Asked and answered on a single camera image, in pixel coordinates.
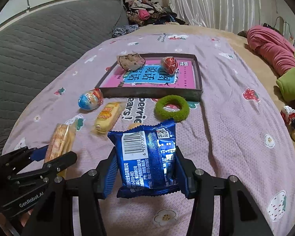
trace screw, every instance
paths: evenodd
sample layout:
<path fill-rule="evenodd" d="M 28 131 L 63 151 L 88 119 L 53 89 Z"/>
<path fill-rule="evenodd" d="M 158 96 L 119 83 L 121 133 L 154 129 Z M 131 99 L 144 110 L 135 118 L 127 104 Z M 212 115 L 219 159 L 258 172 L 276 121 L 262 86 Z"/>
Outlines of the screw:
<path fill-rule="evenodd" d="M 61 176 L 57 176 L 57 177 L 55 177 L 54 181 L 56 183 L 60 183 L 62 181 L 62 177 Z"/>
<path fill-rule="evenodd" d="M 229 180 L 232 181 L 233 183 L 236 183 L 238 181 L 238 178 L 236 176 L 230 176 Z"/>
<path fill-rule="evenodd" d="M 89 176 L 95 176 L 97 174 L 97 171 L 96 170 L 90 170 L 88 172 Z"/>
<path fill-rule="evenodd" d="M 202 169 L 196 169 L 194 172 L 199 176 L 202 176 L 205 173 Z"/>

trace red wrapped candy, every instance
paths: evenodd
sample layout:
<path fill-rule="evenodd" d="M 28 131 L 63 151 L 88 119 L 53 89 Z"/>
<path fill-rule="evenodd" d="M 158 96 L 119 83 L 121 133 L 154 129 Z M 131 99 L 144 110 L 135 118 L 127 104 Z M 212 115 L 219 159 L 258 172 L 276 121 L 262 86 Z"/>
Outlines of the red wrapped candy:
<path fill-rule="evenodd" d="M 178 67 L 178 63 L 173 56 L 162 58 L 161 65 L 164 68 L 165 72 L 169 75 L 174 75 Z"/>

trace white curtain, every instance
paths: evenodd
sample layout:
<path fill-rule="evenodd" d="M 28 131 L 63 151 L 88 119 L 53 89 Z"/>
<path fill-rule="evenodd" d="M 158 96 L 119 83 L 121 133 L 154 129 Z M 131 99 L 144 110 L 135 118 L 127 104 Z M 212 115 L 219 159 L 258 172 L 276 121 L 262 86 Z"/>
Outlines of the white curtain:
<path fill-rule="evenodd" d="M 237 34 L 260 24 L 260 0 L 165 0 L 190 25 Z"/>

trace gray quilted headboard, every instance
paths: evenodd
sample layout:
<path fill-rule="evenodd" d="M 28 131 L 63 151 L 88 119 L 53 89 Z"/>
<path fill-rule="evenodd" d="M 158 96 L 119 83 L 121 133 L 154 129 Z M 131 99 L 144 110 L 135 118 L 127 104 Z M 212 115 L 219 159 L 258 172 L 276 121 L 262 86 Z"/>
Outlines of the gray quilted headboard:
<path fill-rule="evenodd" d="M 123 25 L 122 1 L 76 0 L 36 11 L 0 32 L 0 153 L 33 98 Z"/>

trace green ring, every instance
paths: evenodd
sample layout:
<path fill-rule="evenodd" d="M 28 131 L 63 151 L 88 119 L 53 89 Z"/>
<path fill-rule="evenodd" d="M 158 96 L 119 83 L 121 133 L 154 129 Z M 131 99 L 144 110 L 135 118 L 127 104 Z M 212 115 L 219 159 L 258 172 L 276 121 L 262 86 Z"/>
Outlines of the green ring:
<path fill-rule="evenodd" d="M 180 110 L 177 112 L 169 112 L 164 110 L 163 107 L 169 104 L 179 106 Z M 185 120 L 189 115 L 189 110 L 190 109 L 187 101 L 183 97 L 177 95 L 169 95 L 161 98 L 156 103 L 154 109 L 155 114 L 158 115 L 160 119 L 167 120 L 173 118 L 175 122 L 181 122 Z"/>

